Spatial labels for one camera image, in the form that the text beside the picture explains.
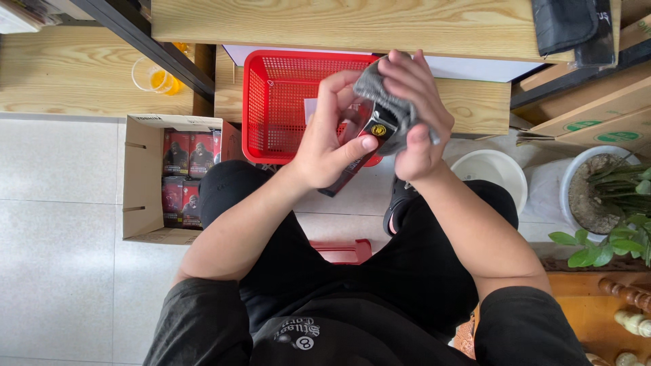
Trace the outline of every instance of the soil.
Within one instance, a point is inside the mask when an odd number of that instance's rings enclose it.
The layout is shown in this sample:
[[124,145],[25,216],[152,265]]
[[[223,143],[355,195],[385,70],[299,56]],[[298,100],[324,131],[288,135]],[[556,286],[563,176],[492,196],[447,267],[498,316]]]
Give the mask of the soil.
[[570,181],[570,211],[582,228],[594,234],[608,234],[617,225],[619,216],[609,213],[599,198],[594,196],[587,178],[599,169],[617,164],[621,159],[613,154],[595,155],[581,164]]

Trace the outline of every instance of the plant pot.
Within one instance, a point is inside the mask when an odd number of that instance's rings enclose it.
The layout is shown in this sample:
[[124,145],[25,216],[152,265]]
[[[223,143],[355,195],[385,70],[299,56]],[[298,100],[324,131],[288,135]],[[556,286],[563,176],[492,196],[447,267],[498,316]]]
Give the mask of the plant pot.
[[[568,190],[574,173],[588,159],[599,154],[613,154],[626,157],[629,151],[616,146],[597,146],[590,148],[577,156],[556,160],[555,162],[528,167],[524,169],[529,187],[529,200],[524,212],[538,216],[551,223],[564,223],[572,232],[582,229],[570,211]],[[626,161],[630,164],[639,164],[635,156],[630,156]],[[605,235],[589,233],[588,239],[600,242]]]
[[450,167],[461,180],[482,179],[504,188],[516,204],[518,215],[527,203],[527,179],[522,168],[509,155],[497,150],[467,153]]

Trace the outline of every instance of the printed logo on shirt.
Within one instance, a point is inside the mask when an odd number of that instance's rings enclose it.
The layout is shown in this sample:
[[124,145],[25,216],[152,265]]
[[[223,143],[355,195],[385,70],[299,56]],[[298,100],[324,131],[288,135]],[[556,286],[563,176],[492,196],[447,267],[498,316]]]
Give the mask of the printed logo on shirt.
[[284,322],[279,331],[273,335],[273,340],[278,343],[288,343],[297,350],[310,350],[314,346],[314,339],[319,336],[321,327],[314,323],[312,318],[295,318]]

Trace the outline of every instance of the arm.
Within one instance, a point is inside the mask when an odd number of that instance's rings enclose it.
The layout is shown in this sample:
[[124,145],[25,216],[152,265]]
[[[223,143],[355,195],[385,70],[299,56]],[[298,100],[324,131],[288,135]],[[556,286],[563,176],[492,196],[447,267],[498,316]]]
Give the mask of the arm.
[[[378,146],[370,135],[345,144],[337,138],[341,111],[355,99],[351,84],[360,74],[339,72],[321,82],[316,111],[296,157],[199,234],[183,258],[174,284],[192,277],[241,280],[302,196],[314,188],[328,187],[348,164]],[[349,122],[348,128],[359,127]]]
[[509,286],[551,293],[547,275],[527,241],[443,162],[454,118],[441,102],[422,51],[411,60],[393,50],[389,60],[379,65],[386,77],[385,88],[414,103],[419,118],[441,136],[441,143],[432,146],[427,126],[412,128],[407,150],[396,157],[396,174],[411,182],[427,201],[457,257],[473,276],[480,301]]

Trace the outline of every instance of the wooden shelf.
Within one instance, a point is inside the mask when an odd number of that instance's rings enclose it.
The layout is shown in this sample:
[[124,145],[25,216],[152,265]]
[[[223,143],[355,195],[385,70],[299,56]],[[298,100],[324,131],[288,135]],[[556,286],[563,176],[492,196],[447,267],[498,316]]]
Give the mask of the wooden shelf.
[[[215,66],[215,117],[242,122],[243,68],[233,62],[221,46]],[[457,134],[506,135],[511,95],[510,83],[437,79],[445,107],[455,118]]]
[[[100,117],[212,115],[212,105],[185,85],[173,96],[138,89],[131,69],[142,56],[103,27],[56,26],[3,35],[0,110]],[[194,56],[192,45],[189,57]]]
[[529,0],[152,0],[159,41],[250,44],[561,63],[538,55]]

